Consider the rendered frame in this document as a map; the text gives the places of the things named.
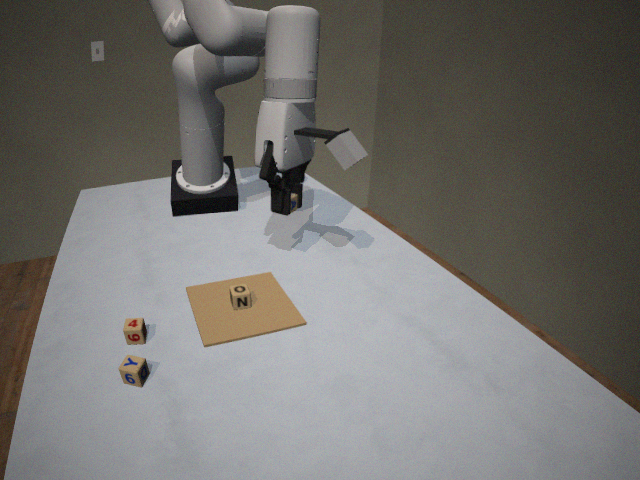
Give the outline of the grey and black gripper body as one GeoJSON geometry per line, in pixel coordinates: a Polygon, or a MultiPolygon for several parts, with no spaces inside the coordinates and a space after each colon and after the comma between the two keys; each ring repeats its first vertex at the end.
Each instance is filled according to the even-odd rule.
{"type": "Polygon", "coordinates": [[[305,127],[316,128],[315,102],[307,102],[316,101],[316,98],[276,99],[264,97],[263,100],[256,128],[256,167],[261,168],[262,166],[268,141],[273,142],[273,156],[280,172],[311,160],[314,156],[316,138],[294,135],[294,130],[305,127]]]}

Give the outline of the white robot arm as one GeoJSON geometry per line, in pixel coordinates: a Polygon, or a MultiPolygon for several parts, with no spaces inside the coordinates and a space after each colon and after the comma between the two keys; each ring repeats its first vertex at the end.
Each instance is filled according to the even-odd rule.
{"type": "MultiPolygon", "coordinates": [[[[190,46],[172,63],[182,160],[177,183],[189,193],[215,192],[230,179],[224,163],[225,109],[215,90],[252,78],[265,56],[264,97],[316,98],[320,15],[297,5],[263,11],[229,0],[148,2],[166,41],[190,46]]],[[[336,132],[305,127],[294,135],[328,139],[324,143],[347,170],[368,154],[349,128],[336,132]]]]}

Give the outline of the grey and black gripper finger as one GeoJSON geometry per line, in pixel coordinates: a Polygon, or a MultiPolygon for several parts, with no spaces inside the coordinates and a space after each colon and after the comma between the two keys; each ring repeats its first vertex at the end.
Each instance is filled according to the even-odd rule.
{"type": "Polygon", "coordinates": [[[310,163],[310,161],[290,169],[288,189],[291,190],[291,193],[298,195],[297,208],[302,207],[302,192],[303,192],[302,183],[305,180],[305,170],[307,168],[307,165],[310,163]]]}
{"type": "Polygon", "coordinates": [[[290,169],[280,172],[273,156],[273,142],[268,141],[259,178],[269,183],[271,188],[271,211],[288,216],[291,211],[291,190],[289,187],[290,169]],[[275,173],[275,174],[274,174],[275,173]],[[282,174],[282,179],[276,173],[282,174]]]}

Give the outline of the wooden letter block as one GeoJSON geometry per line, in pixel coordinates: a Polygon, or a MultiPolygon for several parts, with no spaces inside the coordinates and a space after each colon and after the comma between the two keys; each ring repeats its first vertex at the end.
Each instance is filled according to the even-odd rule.
{"type": "Polygon", "coordinates": [[[251,293],[247,284],[230,286],[230,300],[234,310],[251,308],[251,293]]]}
{"type": "Polygon", "coordinates": [[[291,211],[290,214],[297,210],[298,195],[291,193],[291,211]]]}
{"type": "Polygon", "coordinates": [[[124,384],[143,387],[150,372],[145,358],[127,355],[118,368],[124,384]]]}
{"type": "Polygon", "coordinates": [[[147,330],[144,318],[128,318],[123,328],[127,345],[145,344],[147,330]]]}

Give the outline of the tan square mat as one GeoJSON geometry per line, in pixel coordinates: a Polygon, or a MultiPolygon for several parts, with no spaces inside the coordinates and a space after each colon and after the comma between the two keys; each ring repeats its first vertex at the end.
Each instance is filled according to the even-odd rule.
{"type": "Polygon", "coordinates": [[[307,325],[271,272],[186,287],[205,347],[307,325]],[[247,284],[251,308],[234,310],[229,286],[247,284]]]}

